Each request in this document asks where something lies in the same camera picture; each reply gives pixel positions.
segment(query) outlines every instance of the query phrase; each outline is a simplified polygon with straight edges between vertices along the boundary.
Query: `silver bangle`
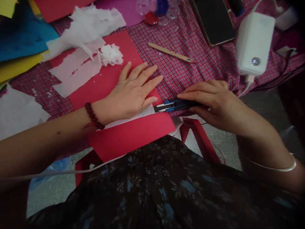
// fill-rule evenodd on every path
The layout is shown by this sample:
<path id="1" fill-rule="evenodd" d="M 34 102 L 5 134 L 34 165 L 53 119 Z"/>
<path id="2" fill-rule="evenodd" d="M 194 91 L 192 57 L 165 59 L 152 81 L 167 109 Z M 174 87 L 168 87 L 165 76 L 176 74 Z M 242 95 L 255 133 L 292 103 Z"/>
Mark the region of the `silver bangle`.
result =
<path id="1" fill-rule="evenodd" d="M 265 169 L 270 169 L 270 170 L 279 171 L 279 172 L 289 172 L 289 171 L 293 170 L 293 169 L 296 167 L 295 158 L 294 158 L 294 156 L 293 156 L 292 153 L 290 153 L 290 154 L 291 154 L 292 159 L 293 159 L 293 165 L 292 165 L 291 167 L 287 168 L 287 169 L 276 169 L 276 168 L 266 167 L 266 166 L 263 166 L 263 165 L 261 165 L 261 164 L 255 163 L 254 161 L 251 161 L 251 160 L 250 160 L 248 157 L 246 157 L 246 156 L 245 156 L 245 158 L 248 159 L 249 161 L 251 161 L 253 164 L 256 164 L 256 165 L 258 165 L 258 166 L 260 166 L 260 167 L 263 167 L 263 168 L 265 168 Z"/>

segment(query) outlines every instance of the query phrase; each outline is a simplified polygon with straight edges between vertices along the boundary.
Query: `finger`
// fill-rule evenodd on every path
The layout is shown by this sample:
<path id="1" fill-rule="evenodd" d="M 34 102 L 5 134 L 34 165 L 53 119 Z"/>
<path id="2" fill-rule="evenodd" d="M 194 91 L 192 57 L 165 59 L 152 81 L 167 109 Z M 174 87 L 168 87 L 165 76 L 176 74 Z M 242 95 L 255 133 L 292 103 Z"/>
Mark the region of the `finger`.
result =
<path id="1" fill-rule="evenodd" d="M 179 99 L 193 100 L 208 107 L 211 107 L 214 101 L 213 94 L 201 92 L 201 91 L 182 93 L 177 95 L 177 97 Z"/>
<path id="2" fill-rule="evenodd" d="M 208 124 L 213 124 L 215 121 L 215 117 L 213 114 L 211 114 L 207 109 L 202 107 L 192 107 L 189 108 L 189 111 L 194 112 L 199 115 L 204 121 L 206 121 Z"/>
<path id="3" fill-rule="evenodd" d="M 146 94 L 149 94 L 162 80 L 163 80 L 163 75 L 160 75 L 148 81 L 146 84 L 142 86 L 144 92 Z"/>
<path id="4" fill-rule="evenodd" d="M 147 67 L 147 62 L 136 66 L 130 73 L 128 80 L 135 80 L 139 74 Z"/>
<path id="5" fill-rule="evenodd" d="M 228 84 L 227 84 L 226 81 L 221 80 L 221 81 L 219 81 L 219 83 L 220 83 L 225 89 L 229 89 L 229 86 L 228 86 Z"/>
<path id="6" fill-rule="evenodd" d="M 206 81 L 208 84 L 213 85 L 215 87 L 221 87 L 221 84 L 219 83 L 219 80 L 213 80 L 209 79 Z"/>
<path id="7" fill-rule="evenodd" d="M 158 66 L 154 65 L 142 71 L 142 73 L 136 79 L 136 81 L 139 83 L 139 86 L 143 86 L 143 84 L 145 84 L 148 78 L 151 77 L 156 72 L 157 69 Z"/>
<path id="8" fill-rule="evenodd" d="M 128 72 L 130 71 L 130 69 L 131 69 L 131 61 L 129 61 L 129 62 L 125 65 L 125 67 L 123 68 L 123 70 L 121 71 L 120 78 L 119 78 L 119 82 L 127 79 Z"/>
<path id="9" fill-rule="evenodd" d="M 146 108 L 148 108 L 150 105 L 152 105 L 154 102 L 157 102 L 158 98 L 157 97 L 149 97 L 147 99 L 144 100 L 144 102 L 142 103 L 140 110 L 141 112 L 144 111 Z"/>
<path id="10" fill-rule="evenodd" d="M 216 94 L 217 92 L 219 92 L 219 89 L 206 82 L 200 82 L 200 83 L 190 86 L 183 93 L 195 92 L 195 91 L 202 91 L 202 92 L 207 92 L 207 93 L 211 93 L 211 94 Z"/>

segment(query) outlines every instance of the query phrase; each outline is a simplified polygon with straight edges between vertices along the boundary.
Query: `teal paper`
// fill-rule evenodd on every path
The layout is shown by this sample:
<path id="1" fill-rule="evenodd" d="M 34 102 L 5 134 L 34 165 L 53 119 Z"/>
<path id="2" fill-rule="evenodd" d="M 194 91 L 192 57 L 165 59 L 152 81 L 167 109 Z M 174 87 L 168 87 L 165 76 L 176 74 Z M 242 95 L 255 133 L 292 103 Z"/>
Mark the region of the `teal paper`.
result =
<path id="1" fill-rule="evenodd" d="M 45 43 L 59 37 L 51 25 L 34 16 L 28 1 L 19 2 L 13 18 L 0 24 L 0 62 L 46 51 Z"/>

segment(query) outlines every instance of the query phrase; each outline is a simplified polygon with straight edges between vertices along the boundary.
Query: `plaid tablecloth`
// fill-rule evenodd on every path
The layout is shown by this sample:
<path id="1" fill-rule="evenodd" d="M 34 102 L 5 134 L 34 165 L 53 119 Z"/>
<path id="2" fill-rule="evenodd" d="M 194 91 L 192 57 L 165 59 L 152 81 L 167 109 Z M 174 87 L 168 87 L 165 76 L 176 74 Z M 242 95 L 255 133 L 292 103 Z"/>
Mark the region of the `plaid tablecloth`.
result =
<path id="1" fill-rule="evenodd" d="M 243 4 L 246 12 L 240 18 L 235 18 L 231 13 L 235 28 L 239 26 L 242 19 L 257 2 L 258 0 L 244 0 Z M 163 100 L 172 99 L 185 88 L 208 79 L 225 80 L 231 91 L 240 94 L 245 88 L 245 83 L 244 77 L 238 74 L 235 42 L 210 49 L 197 24 L 189 1 L 182 0 L 180 9 L 179 17 L 164 27 L 149 26 L 142 22 L 138 25 L 121 28 L 117 32 L 128 30 L 142 60 L 147 61 L 149 65 L 158 65 L 158 71 L 153 77 L 160 74 L 164 76 L 164 80 L 157 86 L 157 90 Z M 276 16 L 273 1 L 262 1 L 257 8 L 257 12 Z M 61 35 L 70 26 L 70 22 L 71 20 L 65 17 L 53 22 L 52 25 Z M 273 44 L 279 35 L 279 32 L 274 32 Z M 191 57 L 197 64 L 189 64 L 160 53 L 150 48 L 147 45 L 148 42 L 153 42 L 169 50 Z M 287 72 L 298 68 L 304 62 L 304 54 L 292 57 Z M 277 77 L 284 68 L 284 64 L 284 58 L 270 50 L 266 72 L 256 77 L 249 90 Z M 62 98 L 52 88 L 53 85 L 60 83 L 60 81 L 48 72 L 50 68 L 49 62 L 41 63 L 15 78 L 10 82 L 10 85 L 14 89 L 35 96 L 36 101 L 51 115 L 51 119 L 54 119 L 73 111 L 73 107 L 68 98 Z M 281 82 L 281 80 L 274 82 L 273 85 Z M 5 92 L 6 89 L 2 90 L 0 96 Z M 171 115 L 177 116 L 180 113 L 181 111 L 172 112 Z M 70 149 L 68 152 L 76 153 L 88 146 L 89 144 L 86 140 L 81 146 Z"/>

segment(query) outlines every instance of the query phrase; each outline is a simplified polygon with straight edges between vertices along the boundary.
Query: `dark floral dress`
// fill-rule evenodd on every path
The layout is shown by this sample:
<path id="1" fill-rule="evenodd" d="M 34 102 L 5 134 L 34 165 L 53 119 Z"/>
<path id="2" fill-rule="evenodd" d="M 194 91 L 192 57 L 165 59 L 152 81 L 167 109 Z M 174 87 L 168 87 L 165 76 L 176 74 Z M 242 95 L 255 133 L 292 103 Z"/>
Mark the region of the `dark floral dress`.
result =
<path id="1" fill-rule="evenodd" d="M 92 172 L 29 228 L 293 228 L 297 195 L 207 163 L 171 136 Z"/>

